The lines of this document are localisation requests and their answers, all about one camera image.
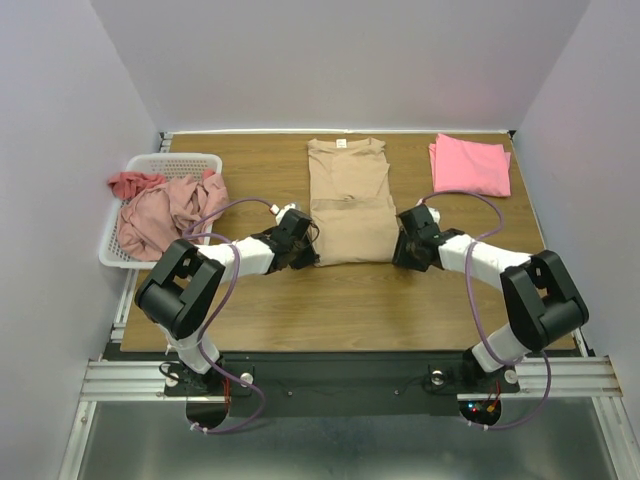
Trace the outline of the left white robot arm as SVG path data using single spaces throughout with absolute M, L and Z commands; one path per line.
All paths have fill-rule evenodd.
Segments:
M 276 225 L 239 241 L 170 244 L 138 287 L 135 305 L 165 335 L 199 393 L 215 392 L 222 382 L 220 352 L 205 334 L 210 306 L 220 285 L 245 276 L 268 275 L 313 265 L 311 217 L 295 208 L 277 216 Z

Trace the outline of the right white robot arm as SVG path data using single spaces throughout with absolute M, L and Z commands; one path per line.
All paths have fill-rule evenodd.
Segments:
M 417 205 L 398 215 L 399 236 L 392 264 L 419 272 L 431 267 L 465 276 L 500 291 L 507 323 L 481 336 L 463 354 L 460 378 L 482 390 L 496 371 L 529 353 L 539 353 L 589 320 L 587 305 L 560 256 L 543 250 L 527 254 L 478 241 L 458 229 L 442 230 L 432 210 Z

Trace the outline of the beige t shirt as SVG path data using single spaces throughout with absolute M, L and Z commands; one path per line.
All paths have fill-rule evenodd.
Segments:
M 391 261 L 399 227 L 385 146 L 375 138 L 307 143 L 320 266 Z

